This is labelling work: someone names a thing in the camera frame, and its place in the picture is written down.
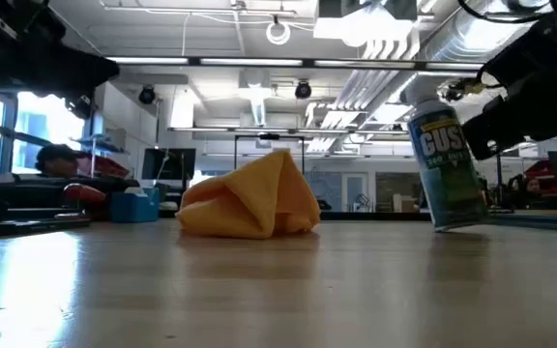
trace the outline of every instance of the table surface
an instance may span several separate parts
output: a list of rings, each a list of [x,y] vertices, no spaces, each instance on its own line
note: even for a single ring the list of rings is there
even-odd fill
[[[557,347],[557,232],[177,222],[0,239],[0,347]]]

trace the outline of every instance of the blue box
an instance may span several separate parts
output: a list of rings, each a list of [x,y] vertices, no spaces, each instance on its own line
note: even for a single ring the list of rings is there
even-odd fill
[[[115,192],[111,194],[111,221],[149,222],[159,218],[161,195],[157,188],[144,188],[147,197],[134,193]]]

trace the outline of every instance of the computer monitor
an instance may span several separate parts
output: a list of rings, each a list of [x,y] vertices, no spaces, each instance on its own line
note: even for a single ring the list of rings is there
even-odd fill
[[[162,166],[165,155],[168,156],[168,161]],[[195,149],[146,149],[142,178],[145,180],[188,181],[194,175],[195,156]]]

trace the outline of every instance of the red object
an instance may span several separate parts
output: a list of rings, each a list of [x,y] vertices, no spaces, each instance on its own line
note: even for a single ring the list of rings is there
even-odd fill
[[[526,176],[526,180],[536,179],[539,181],[539,186],[541,188],[540,194],[542,196],[557,195],[557,182],[549,159],[542,159],[532,164],[532,166],[524,172],[524,175]]]
[[[77,159],[78,169],[83,175],[90,176],[92,171],[92,157]],[[130,171],[119,165],[115,160],[96,156],[95,173],[108,175],[115,178],[126,179]]]
[[[64,204],[80,208],[92,219],[108,218],[106,194],[82,184],[70,184],[64,188]]]

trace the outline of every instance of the yellow cloth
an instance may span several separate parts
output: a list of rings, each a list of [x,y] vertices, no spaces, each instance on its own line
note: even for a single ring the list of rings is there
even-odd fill
[[[184,234],[267,239],[308,232],[319,213],[293,159],[278,151],[188,189],[178,219]]]

